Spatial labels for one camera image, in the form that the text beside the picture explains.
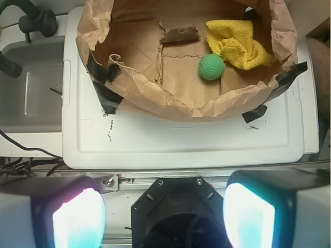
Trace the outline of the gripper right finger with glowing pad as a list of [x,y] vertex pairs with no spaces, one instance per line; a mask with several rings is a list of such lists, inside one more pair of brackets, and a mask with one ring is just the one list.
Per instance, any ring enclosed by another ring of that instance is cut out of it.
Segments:
[[330,247],[330,171],[236,170],[223,219],[233,247]]

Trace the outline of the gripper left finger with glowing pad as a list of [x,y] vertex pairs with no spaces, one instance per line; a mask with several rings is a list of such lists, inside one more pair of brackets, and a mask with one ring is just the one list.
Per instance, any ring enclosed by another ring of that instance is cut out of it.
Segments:
[[1,178],[1,247],[101,247],[105,226],[91,177]]

